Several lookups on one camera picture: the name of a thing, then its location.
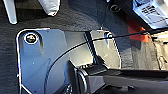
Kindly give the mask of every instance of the metal plate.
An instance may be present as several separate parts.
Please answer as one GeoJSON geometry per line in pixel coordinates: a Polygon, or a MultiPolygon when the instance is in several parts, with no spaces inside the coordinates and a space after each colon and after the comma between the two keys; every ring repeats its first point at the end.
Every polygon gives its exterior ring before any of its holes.
{"type": "MultiPolygon", "coordinates": [[[[95,39],[105,37],[105,33],[107,31],[92,31],[91,35],[95,39]]],[[[58,29],[25,29],[18,33],[16,39],[20,90],[24,88],[27,92],[35,94],[44,93],[45,75],[51,63],[67,49],[86,41],[84,32],[63,32],[58,29]],[[29,43],[26,37],[29,37],[30,41],[37,41],[29,43]]],[[[108,67],[120,68],[120,56],[114,40],[97,41],[94,42],[94,46],[97,55],[105,60],[108,67]]],[[[68,60],[77,67],[92,63],[93,57],[87,44],[63,56],[50,72],[47,94],[52,94],[67,84],[68,60]]]]}

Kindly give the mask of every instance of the gray floor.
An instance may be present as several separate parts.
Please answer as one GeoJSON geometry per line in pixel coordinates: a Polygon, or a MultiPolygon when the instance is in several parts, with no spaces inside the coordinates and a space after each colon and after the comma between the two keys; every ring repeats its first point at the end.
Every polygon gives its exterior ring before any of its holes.
{"type": "MultiPolygon", "coordinates": [[[[61,0],[60,10],[55,17],[48,17],[40,6],[34,10],[25,9],[18,3],[16,6],[18,23],[11,25],[3,2],[0,1],[0,94],[18,93],[15,37],[24,28],[50,27],[63,31],[86,31],[100,29],[101,24],[104,23],[103,29],[111,31],[114,35],[128,33],[126,14],[122,11],[112,13],[106,10],[105,0],[61,0]]],[[[116,43],[122,58],[122,68],[157,69],[152,43],[129,38],[116,39],[116,43]]]]}

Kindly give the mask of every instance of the hole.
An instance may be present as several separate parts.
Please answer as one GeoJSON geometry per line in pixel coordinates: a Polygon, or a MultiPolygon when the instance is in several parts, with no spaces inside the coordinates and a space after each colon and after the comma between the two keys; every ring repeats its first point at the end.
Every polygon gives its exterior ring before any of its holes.
{"type": "Polygon", "coordinates": [[[38,41],[38,36],[34,33],[27,33],[24,37],[24,41],[28,44],[35,44],[38,41]]]}
{"type": "Polygon", "coordinates": [[[112,5],[111,7],[110,7],[110,10],[112,11],[112,12],[119,12],[120,11],[120,7],[119,6],[117,6],[117,5],[112,5]]]}

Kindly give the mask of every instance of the silver metal panel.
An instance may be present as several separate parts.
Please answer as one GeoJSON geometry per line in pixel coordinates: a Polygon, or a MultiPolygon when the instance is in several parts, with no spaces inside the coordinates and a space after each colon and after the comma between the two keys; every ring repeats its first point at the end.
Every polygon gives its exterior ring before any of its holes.
{"type": "MultiPolygon", "coordinates": [[[[73,46],[76,46],[77,44],[80,44],[86,41],[84,39],[84,32],[66,32],[65,31],[65,36],[66,36],[68,48],[71,48],[73,46]]],[[[81,65],[93,63],[93,57],[90,53],[90,50],[87,44],[71,51],[69,53],[69,56],[70,56],[70,60],[75,66],[81,66],[81,65]]]]}
{"type": "Polygon", "coordinates": [[[90,93],[94,93],[96,90],[105,85],[103,76],[89,76],[88,78],[90,93]]]}
{"type": "MultiPolygon", "coordinates": [[[[46,71],[55,59],[67,50],[67,43],[61,30],[35,30],[35,32],[39,34],[39,40],[35,44],[25,42],[26,31],[18,35],[21,70],[19,74],[21,85],[31,93],[43,94],[46,71]]],[[[67,60],[69,57],[65,55],[53,66],[48,78],[47,94],[53,94],[64,84],[67,60]]]]}
{"type": "MultiPolygon", "coordinates": [[[[103,30],[91,31],[92,39],[106,37],[105,32],[110,34],[109,31],[103,30]]],[[[102,57],[109,68],[121,68],[121,59],[114,39],[95,41],[94,46],[97,55],[102,57]]]]}

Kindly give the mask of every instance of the wire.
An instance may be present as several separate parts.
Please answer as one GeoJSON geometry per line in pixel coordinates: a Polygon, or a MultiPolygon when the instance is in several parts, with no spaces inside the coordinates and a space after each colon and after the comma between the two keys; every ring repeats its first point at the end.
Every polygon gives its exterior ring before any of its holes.
{"type": "MultiPolygon", "coordinates": [[[[97,13],[98,13],[98,1],[96,0],[96,7],[97,7],[97,13]]],[[[106,17],[107,17],[107,9],[108,9],[108,7],[109,7],[109,5],[110,5],[110,2],[108,2],[108,4],[107,4],[107,6],[105,7],[105,12],[104,12],[104,17],[103,17],[103,20],[102,20],[102,22],[100,23],[100,28],[102,29],[103,28],[103,25],[104,25],[104,22],[105,22],[105,20],[106,20],[106,17]]]]}
{"type": "Polygon", "coordinates": [[[46,94],[46,86],[47,86],[47,80],[48,80],[48,76],[49,76],[49,73],[52,69],[52,67],[55,65],[55,63],[60,59],[62,58],[65,54],[69,53],[70,51],[72,51],[73,49],[77,48],[77,47],[80,47],[84,44],[87,44],[89,42],[93,42],[93,41],[98,41],[98,40],[104,40],[104,39],[113,39],[113,38],[120,38],[120,37],[126,37],[126,36],[132,36],[132,35],[138,35],[138,34],[141,34],[141,35],[144,35],[144,34],[147,34],[147,33],[156,33],[156,32],[162,32],[163,30],[167,30],[168,27],[163,27],[163,28],[157,28],[157,29],[150,29],[150,30],[144,30],[144,31],[140,31],[140,32],[137,32],[137,33],[132,33],[132,34],[126,34],[126,35],[121,35],[121,36],[112,36],[112,37],[106,37],[106,38],[98,38],[98,39],[93,39],[93,40],[89,40],[89,41],[86,41],[86,42],[83,42],[83,43],[80,43],[70,49],[68,49],[67,51],[65,51],[63,54],[61,54],[52,64],[51,66],[49,67],[49,69],[47,70],[46,72],[46,76],[45,76],[45,81],[44,81],[44,94],[46,94]]]}

